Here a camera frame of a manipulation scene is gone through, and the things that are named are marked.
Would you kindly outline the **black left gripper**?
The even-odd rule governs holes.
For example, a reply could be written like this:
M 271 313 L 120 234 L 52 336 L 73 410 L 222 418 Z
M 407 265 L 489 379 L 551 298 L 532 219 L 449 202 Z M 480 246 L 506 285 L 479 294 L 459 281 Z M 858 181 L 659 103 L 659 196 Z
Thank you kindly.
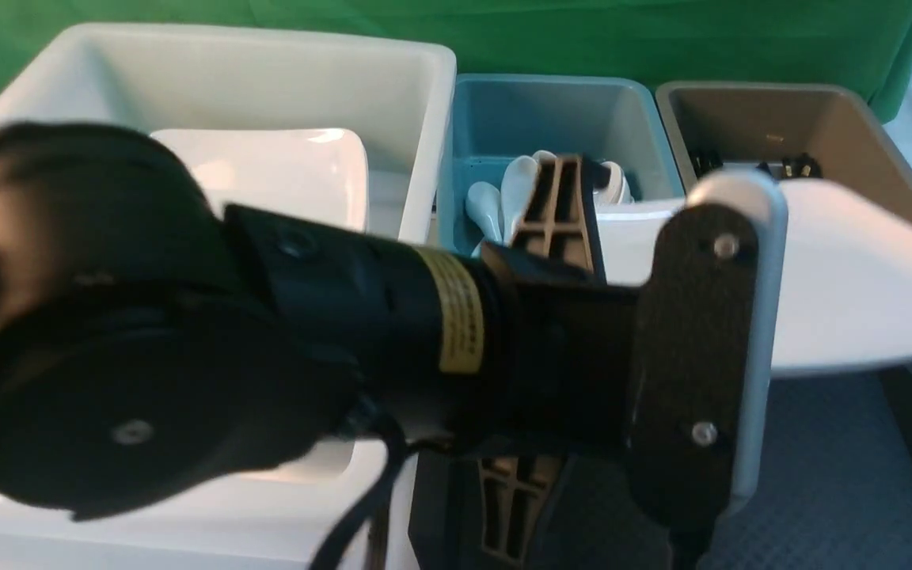
M 695 569 L 757 487 L 788 206 L 767 174 L 720 170 L 655 230 L 648 277 L 613 285 L 606 184 L 586 156 L 539 158 L 510 245 L 482 245 L 503 390 L 479 454 L 481 551 L 526 567 L 567 459 L 596 457 L 668 531 L 668 567 Z

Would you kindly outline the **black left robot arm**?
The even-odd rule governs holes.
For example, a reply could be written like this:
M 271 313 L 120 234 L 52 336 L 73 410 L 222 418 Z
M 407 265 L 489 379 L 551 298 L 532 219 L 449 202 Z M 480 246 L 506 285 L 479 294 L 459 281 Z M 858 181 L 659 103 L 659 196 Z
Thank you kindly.
M 377 480 L 311 562 L 334 569 L 419 452 L 477 463 L 481 551 L 538 552 L 576 455 L 618 463 L 694 569 L 755 492 L 788 205 L 705 178 L 606 279 L 593 191 L 540 162 L 510 245 L 479 257 L 231 204 L 94 123 L 0 130 L 0 495 L 75 522 L 377 439 Z

